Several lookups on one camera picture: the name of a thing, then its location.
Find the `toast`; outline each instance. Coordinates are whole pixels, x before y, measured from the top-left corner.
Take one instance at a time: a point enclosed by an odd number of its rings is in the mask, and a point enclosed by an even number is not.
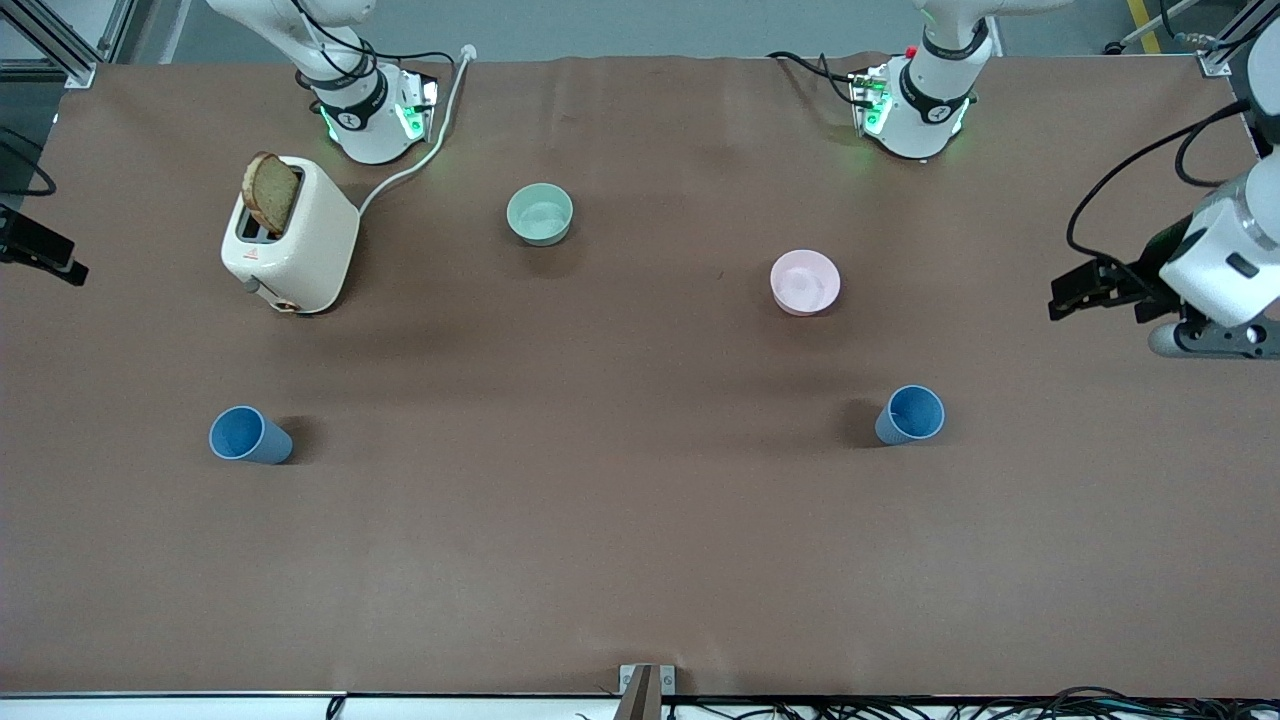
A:
[[[244,168],[241,195],[244,208],[268,232],[284,234],[301,182],[274,152],[259,152]]]

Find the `blue cup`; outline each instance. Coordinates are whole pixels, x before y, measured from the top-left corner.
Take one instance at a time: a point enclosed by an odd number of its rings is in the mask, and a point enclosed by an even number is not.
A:
[[[209,448],[223,460],[275,465],[293,452],[293,438],[256,409],[237,405],[209,428]]]
[[[893,391],[881,410],[876,419],[876,434],[884,445],[927,439],[938,434],[946,418],[936,392],[922,386],[904,386]]]

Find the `cup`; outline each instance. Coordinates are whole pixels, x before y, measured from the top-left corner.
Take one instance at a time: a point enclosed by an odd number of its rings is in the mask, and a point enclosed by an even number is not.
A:
[[[547,182],[520,188],[507,202],[507,224],[529,245],[556,245],[568,234],[573,201],[559,186]]]
[[[938,434],[946,416],[936,392],[923,386],[904,386],[893,391],[876,419],[876,436],[884,445],[927,439]]]
[[[293,452],[293,438],[257,409],[237,405],[209,428],[209,448],[223,460],[275,465]]]

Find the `robotic arm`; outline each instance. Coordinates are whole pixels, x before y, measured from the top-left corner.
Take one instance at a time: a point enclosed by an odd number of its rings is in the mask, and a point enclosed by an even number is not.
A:
[[[973,83],[995,42],[987,15],[1030,15],[1071,0],[911,0],[924,14],[919,51],[851,81],[854,124],[902,158],[942,151],[973,102]]]
[[[376,0],[207,3],[293,60],[320,99],[329,136],[352,160],[389,163],[426,137],[435,105],[435,81],[379,63],[371,47],[349,27],[369,17]]]
[[[1249,53],[1251,105],[1258,128],[1280,143],[1280,28]],[[1211,192],[1123,268],[1094,259],[1052,283],[1050,318],[1134,304],[1156,328],[1151,348],[1169,357],[1280,359],[1280,322],[1265,315],[1280,297],[1280,152]]]

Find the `green led light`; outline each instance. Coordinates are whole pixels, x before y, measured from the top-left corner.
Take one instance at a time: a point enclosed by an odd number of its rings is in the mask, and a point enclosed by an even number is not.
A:
[[[333,122],[329,119],[329,113],[325,111],[324,105],[320,106],[320,117],[324,118],[324,124],[329,128],[329,140],[338,142],[338,133],[333,129]]]
[[[404,135],[410,140],[417,140],[422,137],[422,114],[413,108],[402,108],[396,105],[396,115],[399,118],[401,124],[404,127]]]
[[[960,105],[960,109],[956,110],[956,124],[951,126],[951,135],[960,132],[961,124],[964,123],[964,113],[968,109],[969,109],[969,101],[965,100],[964,105]]]
[[[890,110],[893,109],[893,104],[887,100],[888,96],[884,97],[884,101],[877,102],[874,108],[867,110],[867,132],[879,135],[884,129],[884,119],[888,117]]]

